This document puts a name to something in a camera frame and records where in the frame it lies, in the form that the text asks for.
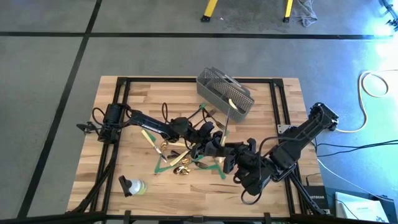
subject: metal bracket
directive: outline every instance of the metal bracket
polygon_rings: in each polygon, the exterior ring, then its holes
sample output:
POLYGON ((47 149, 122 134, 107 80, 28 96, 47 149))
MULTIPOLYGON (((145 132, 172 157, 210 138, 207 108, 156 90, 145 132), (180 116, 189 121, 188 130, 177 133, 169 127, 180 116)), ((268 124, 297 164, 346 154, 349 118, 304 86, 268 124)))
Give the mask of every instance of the metal bracket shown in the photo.
POLYGON ((193 223, 204 223, 205 222, 205 218, 203 217, 203 215, 193 215, 192 216, 192 222, 193 223))
POLYGON ((124 217, 123 217, 123 224, 130 224, 130 215, 131 215, 131 211, 130 210, 126 210, 124 211, 124 217))
POLYGON ((126 81, 127 81, 127 77, 118 77, 118 79, 116 81, 116 86, 123 85, 123 84, 125 84, 126 81))
POLYGON ((279 87, 279 88, 284 87, 284 81, 283 81, 283 79, 281 79, 281 78, 274 78, 273 81, 274 81, 274 84, 275 84, 277 87, 279 87))
POLYGON ((292 126, 289 124, 278 124, 278 134, 284 133, 286 130, 291 128, 292 126))
POLYGON ((97 127, 91 121, 88 121, 86 124, 76 124, 76 127, 82 130, 85 134, 89 134, 92 131, 97 132, 97 127))
POLYGON ((264 221, 262 224, 271 224, 272 219, 271 219, 271 214, 269 212, 264 212, 264 221))

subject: cloth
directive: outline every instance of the cloth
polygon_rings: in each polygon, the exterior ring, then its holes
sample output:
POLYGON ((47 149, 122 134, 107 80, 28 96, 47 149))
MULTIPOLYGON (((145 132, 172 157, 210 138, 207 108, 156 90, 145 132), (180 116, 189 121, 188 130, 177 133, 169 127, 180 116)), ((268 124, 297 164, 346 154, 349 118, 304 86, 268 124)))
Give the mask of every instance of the cloth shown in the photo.
POLYGON ((312 10, 313 0, 293 0, 292 21, 301 21, 304 27, 308 27, 318 20, 317 15, 312 10))

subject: metal utensil caddy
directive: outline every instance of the metal utensil caddy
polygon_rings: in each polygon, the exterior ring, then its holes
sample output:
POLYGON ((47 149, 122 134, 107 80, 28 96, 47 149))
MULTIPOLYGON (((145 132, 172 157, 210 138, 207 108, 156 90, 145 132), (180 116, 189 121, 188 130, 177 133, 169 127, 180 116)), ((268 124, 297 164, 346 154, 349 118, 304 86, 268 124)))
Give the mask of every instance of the metal utensil caddy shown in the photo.
POLYGON ((228 110, 231 109, 229 118, 237 123, 248 115, 254 104, 254 100, 250 97, 250 91, 247 88, 214 67, 205 68, 197 76, 197 91, 200 96, 224 114, 227 114, 228 110), (228 99, 232 100, 238 110, 234 110, 229 105, 228 99))

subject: gray floor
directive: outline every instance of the gray floor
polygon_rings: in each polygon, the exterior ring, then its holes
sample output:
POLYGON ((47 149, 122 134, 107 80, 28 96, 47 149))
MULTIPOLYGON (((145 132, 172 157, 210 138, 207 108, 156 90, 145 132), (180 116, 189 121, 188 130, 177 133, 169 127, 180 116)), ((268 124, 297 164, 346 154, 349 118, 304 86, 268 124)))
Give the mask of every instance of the gray floor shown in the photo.
MULTIPOLYGON (((319 21, 304 29, 298 23, 281 23, 284 5, 269 1, 275 4, 220 1, 213 21, 202 24, 198 18, 206 1, 104 0, 93 32, 378 34, 388 18, 380 17, 377 0, 338 0, 344 7, 331 4, 335 0, 316 1, 319 21)), ((94 3, 1 1, 0 30, 81 32, 94 3), (40 18, 30 19, 38 12, 40 18), (16 14, 23 16, 5 21, 16 14)), ((6 202, 0 203, 0 218, 15 217, 18 212, 80 41, 76 37, 0 38, 0 138, 5 143, 0 168, 9 170, 0 174, 7 180, 0 184, 0 201, 6 202)), ((204 67, 214 66, 236 76, 298 77, 307 109, 322 101, 340 115, 340 128, 353 129, 363 120, 358 75, 363 70, 392 68, 397 52, 396 40, 90 38, 29 215, 65 211, 84 138, 75 124, 89 119, 102 75, 198 75, 204 67)), ((389 81, 392 94, 388 97, 364 96, 370 119, 363 131, 323 133, 318 142, 363 145, 397 139, 398 82, 389 81)), ((372 83, 374 91, 382 91, 379 82, 369 80, 372 83)), ((323 147, 319 154, 336 150, 323 147)), ((322 161, 355 184, 398 200, 393 171, 397 156, 391 146, 322 161)), ((327 187, 360 191, 325 170, 322 176, 327 187)))

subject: butcher block tabletop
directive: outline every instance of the butcher block tabletop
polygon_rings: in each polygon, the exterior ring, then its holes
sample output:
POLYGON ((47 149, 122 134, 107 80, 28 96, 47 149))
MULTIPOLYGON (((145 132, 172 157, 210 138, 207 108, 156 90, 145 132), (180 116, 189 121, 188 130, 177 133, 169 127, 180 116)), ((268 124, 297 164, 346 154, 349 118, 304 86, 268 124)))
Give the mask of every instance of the butcher block tabletop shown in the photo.
MULTIPOLYGON (((118 77, 115 76, 101 77, 93 107, 106 111, 107 105, 112 102, 117 79, 118 77)), ((298 78, 283 78, 283 82, 291 123, 300 125, 306 121, 307 112, 299 80, 298 78)), ((250 90, 255 104, 244 121, 239 124, 232 120, 229 121, 229 134, 226 142, 246 142, 247 139, 253 138, 257 141, 258 150, 259 143, 264 138, 277 136, 270 85, 267 83, 245 83, 244 86, 250 90)), ((159 121, 164 121, 162 117, 163 102, 167 103, 168 116, 169 119, 172 119, 190 116, 200 104, 206 103, 206 100, 197 95, 194 82, 131 82, 127 103, 132 109, 140 110, 159 121)), ((277 94, 277 102, 280 117, 283 118, 279 94, 277 94)), ((213 108, 213 105, 206 104, 207 111, 213 108)), ((96 113, 96 117, 99 121, 103 119, 101 113, 96 113)), ((225 115, 220 111, 217 111, 214 117, 222 123, 225 122, 225 115)), ((191 119, 191 122, 196 124, 201 119, 202 115, 199 113, 191 119)), ((131 210, 134 215, 261 217, 268 212, 272 217, 289 217, 284 181, 269 182, 258 203, 245 205, 241 201, 243 187, 233 182, 233 174, 236 169, 227 174, 225 179, 221 178, 217 170, 199 169, 194 164, 189 165, 191 172, 188 175, 176 175, 173 173, 173 169, 155 173, 159 155, 143 137, 141 130, 142 128, 138 126, 128 126, 122 130, 107 214, 122 215, 125 210, 131 210), (147 184, 146 193, 125 197, 118 180, 121 175, 127 179, 143 180, 147 184)), ((163 142, 161 136, 152 131, 149 132, 155 136, 155 143, 160 147, 163 142)), ((68 210, 73 210, 94 185, 103 147, 103 143, 98 142, 97 138, 95 133, 87 134, 85 137, 68 210)), ((276 144, 277 140, 267 141, 262 148, 262 153, 265 154, 276 144)), ((171 150, 183 152, 185 148, 169 146, 164 154, 169 155, 171 150)), ((108 160, 111 151, 112 147, 108 150, 108 160)), ((215 164, 211 157, 205 157, 201 162, 209 166, 215 164)), ((303 180, 309 174, 320 172, 312 146, 307 146, 302 151, 298 164, 303 180)), ((168 164, 161 161, 160 166, 166 167, 168 164)), ((312 185, 323 185, 320 175, 311 175, 308 178, 312 185)), ((105 184, 99 192, 97 210, 101 210, 104 186, 105 184)), ((295 211, 299 212, 299 200, 293 184, 292 191, 295 211)), ((252 201, 255 197, 246 195, 245 199, 252 201)))

